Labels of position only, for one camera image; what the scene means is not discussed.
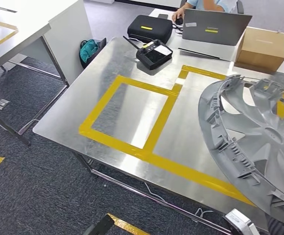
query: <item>laptop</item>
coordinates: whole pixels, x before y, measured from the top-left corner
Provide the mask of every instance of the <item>laptop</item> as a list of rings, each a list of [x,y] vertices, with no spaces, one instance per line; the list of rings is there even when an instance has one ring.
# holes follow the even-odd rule
[[[251,16],[186,9],[183,39],[236,46]]]

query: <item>person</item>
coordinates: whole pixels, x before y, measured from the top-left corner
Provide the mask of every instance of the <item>person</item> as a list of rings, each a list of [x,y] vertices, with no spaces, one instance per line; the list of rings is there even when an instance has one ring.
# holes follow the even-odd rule
[[[193,8],[205,11],[223,11],[231,12],[236,5],[237,0],[187,0],[184,5],[179,8],[172,15],[172,21],[184,18],[184,10],[187,8]]]

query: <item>metal table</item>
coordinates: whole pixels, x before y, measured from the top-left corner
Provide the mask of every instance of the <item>metal table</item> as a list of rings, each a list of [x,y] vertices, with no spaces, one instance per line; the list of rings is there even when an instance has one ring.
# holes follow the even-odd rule
[[[265,230],[264,214],[230,184],[209,154],[197,106],[201,93],[216,78],[236,72],[270,76],[177,50],[162,68],[147,71],[135,53],[125,39],[111,40],[33,132],[72,150],[92,173],[192,218],[198,219],[90,164],[97,161],[223,213],[236,208]]]

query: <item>white sticker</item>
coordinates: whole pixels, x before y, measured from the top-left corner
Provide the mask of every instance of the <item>white sticker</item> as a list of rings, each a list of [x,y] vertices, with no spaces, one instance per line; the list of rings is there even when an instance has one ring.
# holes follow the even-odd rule
[[[169,54],[171,53],[170,50],[168,50],[166,47],[164,47],[163,45],[160,45],[159,47],[156,47],[156,48],[155,48],[155,50],[158,51],[159,53],[162,53],[163,55],[169,55]]]
[[[196,23],[196,22],[186,23],[186,27],[196,27]]]

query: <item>cardboard box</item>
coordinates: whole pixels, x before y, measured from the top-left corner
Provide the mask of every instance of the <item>cardboard box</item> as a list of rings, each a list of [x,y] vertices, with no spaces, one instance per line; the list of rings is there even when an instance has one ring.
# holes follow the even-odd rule
[[[284,61],[284,33],[247,27],[236,65],[246,69],[276,71]]]

